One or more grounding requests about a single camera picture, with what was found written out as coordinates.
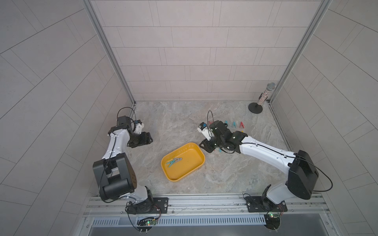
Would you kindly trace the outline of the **yellow plastic storage tray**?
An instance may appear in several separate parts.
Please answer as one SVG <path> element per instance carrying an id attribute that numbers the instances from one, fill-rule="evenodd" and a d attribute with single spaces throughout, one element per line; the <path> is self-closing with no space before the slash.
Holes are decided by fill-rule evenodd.
<path id="1" fill-rule="evenodd" d="M 174 158 L 182 158 L 182 160 L 168 168 L 166 163 Z M 205 155 L 199 145 L 187 143 L 164 156 L 161 160 L 161 167 L 169 181 L 178 182 L 199 169 L 205 163 L 205 160 Z"/>

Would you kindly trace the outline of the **grey clothespin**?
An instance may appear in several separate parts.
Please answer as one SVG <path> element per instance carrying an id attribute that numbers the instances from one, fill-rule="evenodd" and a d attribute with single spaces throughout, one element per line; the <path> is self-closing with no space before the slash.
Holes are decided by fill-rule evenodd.
<path id="1" fill-rule="evenodd" d="M 169 163 L 174 164 L 175 162 L 178 162 L 178 161 L 181 161 L 181 160 L 182 160 L 182 158 L 174 158 Z"/>

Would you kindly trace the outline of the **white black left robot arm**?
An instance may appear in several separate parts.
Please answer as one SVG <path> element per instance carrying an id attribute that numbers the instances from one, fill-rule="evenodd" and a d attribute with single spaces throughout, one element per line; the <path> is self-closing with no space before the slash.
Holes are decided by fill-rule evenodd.
<path id="1" fill-rule="evenodd" d="M 103 158 L 93 163 L 93 172 L 101 200 L 111 203 L 122 198 L 131 199 L 133 205 L 152 207 L 151 191 L 137 184 L 135 171 L 127 157 L 127 148 L 149 145 L 153 139 L 143 126 L 135 131 L 130 125 L 112 127 L 108 135 L 110 143 Z"/>

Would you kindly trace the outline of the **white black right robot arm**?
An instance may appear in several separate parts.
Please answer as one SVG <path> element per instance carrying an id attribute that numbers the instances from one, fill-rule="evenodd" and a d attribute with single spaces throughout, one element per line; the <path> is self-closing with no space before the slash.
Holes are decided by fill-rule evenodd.
<path id="1" fill-rule="evenodd" d="M 275 185 L 269 185 L 261 196 L 264 204 L 280 204 L 281 202 L 298 197 L 303 200 L 311 198 L 319 173 L 309 155 L 300 150 L 297 153 L 282 150 L 262 143 L 244 132 L 229 130 L 224 133 L 217 129 L 198 128 L 205 139 L 200 147 L 208 153 L 216 148 L 226 153 L 241 153 L 257 158 L 277 168 L 285 175 Z"/>

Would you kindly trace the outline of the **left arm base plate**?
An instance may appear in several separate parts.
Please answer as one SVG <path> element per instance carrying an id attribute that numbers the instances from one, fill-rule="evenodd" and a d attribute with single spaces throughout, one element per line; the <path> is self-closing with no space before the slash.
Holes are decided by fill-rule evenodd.
<path id="1" fill-rule="evenodd" d="M 169 198 L 154 197 L 152 200 L 147 199 L 138 204 L 127 203 L 125 210 L 129 214 L 165 214 L 167 213 L 168 203 Z"/>

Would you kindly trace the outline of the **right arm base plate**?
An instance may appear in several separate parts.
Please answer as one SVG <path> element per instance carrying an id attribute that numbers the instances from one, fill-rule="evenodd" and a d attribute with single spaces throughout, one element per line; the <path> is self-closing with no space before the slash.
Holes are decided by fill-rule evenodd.
<path id="1" fill-rule="evenodd" d="M 249 194 L 244 194 L 243 199 L 246 201 L 248 212 L 287 212 L 287 206 L 285 201 L 280 204 L 275 204 L 267 198 L 261 196 L 251 196 Z"/>

